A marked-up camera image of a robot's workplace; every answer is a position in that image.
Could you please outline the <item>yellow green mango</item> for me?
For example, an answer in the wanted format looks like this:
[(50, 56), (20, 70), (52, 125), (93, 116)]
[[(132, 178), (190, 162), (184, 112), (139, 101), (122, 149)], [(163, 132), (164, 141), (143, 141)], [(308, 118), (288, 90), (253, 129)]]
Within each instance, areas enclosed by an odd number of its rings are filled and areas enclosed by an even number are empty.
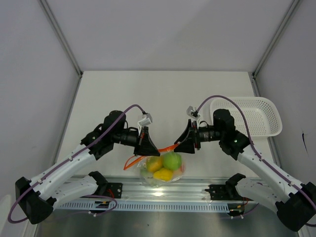
[(148, 172), (154, 173), (163, 168), (163, 158), (149, 157), (146, 160), (146, 169)]

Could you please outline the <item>clear zip top bag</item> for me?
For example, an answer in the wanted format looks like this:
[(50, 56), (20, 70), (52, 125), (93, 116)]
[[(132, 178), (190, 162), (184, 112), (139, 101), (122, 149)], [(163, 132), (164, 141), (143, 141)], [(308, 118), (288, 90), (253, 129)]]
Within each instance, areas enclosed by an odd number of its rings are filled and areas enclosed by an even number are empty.
[(159, 187), (181, 179), (186, 171), (184, 158), (175, 152), (178, 144), (159, 149), (160, 156), (132, 156), (123, 170), (132, 169), (144, 185)]

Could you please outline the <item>green apple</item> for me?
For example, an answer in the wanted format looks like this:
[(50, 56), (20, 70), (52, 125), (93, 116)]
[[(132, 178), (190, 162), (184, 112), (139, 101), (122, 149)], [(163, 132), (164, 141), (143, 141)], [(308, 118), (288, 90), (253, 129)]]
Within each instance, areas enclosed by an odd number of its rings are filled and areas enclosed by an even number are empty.
[(182, 157), (180, 154), (175, 152), (169, 152), (163, 155), (163, 167), (170, 170), (177, 170), (182, 165)]

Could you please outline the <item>orange pink peach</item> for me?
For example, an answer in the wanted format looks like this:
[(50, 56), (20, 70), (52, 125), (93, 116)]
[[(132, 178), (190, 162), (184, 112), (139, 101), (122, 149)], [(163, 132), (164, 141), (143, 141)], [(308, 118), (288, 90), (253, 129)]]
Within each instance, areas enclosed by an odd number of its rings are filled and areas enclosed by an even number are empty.
[(185, 165), (184, 164), (180, 166), (179, 171), (182, 173), (185, 172)]

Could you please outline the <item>white cauliflower with leaves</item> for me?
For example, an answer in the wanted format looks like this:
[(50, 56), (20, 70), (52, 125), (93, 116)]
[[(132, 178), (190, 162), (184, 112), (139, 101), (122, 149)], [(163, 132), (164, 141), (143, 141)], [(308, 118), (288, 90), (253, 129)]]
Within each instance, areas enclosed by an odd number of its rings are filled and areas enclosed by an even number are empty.
[(152, 187), (159, 187), (163, 184), (161, 180), (155, 179), (153, 173), (148, 172), (146, 169), (140, 169), (140, 176), (145, 184)]

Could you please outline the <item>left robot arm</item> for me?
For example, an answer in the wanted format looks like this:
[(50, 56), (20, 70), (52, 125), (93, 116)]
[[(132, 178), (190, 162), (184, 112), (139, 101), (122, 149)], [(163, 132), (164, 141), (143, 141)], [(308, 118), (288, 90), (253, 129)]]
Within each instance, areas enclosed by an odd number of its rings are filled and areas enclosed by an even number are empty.
[(126, 113), (111, 111), (103, 123), (88, 133), (80, 144), (61, 162), (41, 174), (27, 179), (21, 177), (15, 183), (16, 202), (31, 224), (44, 221), (59, 206), (85, 196), (114, 197), (108, 181), (98, 171), (92, 171), (80, 180), (66, 181), (77, 171), (96, 162), (121, 144), (134, 148), (136, 156), (156, 156), (160, 152), (149, 136), (149, 113), (143, 112), (137, 127), (126, 127)]

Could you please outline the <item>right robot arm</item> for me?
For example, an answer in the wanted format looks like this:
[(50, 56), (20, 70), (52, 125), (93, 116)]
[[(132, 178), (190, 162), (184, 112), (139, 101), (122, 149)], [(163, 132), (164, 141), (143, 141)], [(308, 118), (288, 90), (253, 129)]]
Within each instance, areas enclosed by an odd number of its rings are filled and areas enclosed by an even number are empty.
[(297, 232), (316, 214), (316, 186), (292, 177), (255, 149), (249, 136), (239, 132), (229, 110), (217, 109), (213, 124), (198, 126), (188, 121), (185, 131), (175, 141), (176, 153), (194, 154), (202, 142), (218, 141), (222, 151), (256, 173), (266, 185), (237, 174), (236, 182), (225, 187), (231, 199), (247, 197), (273, 211), (290, 230)]

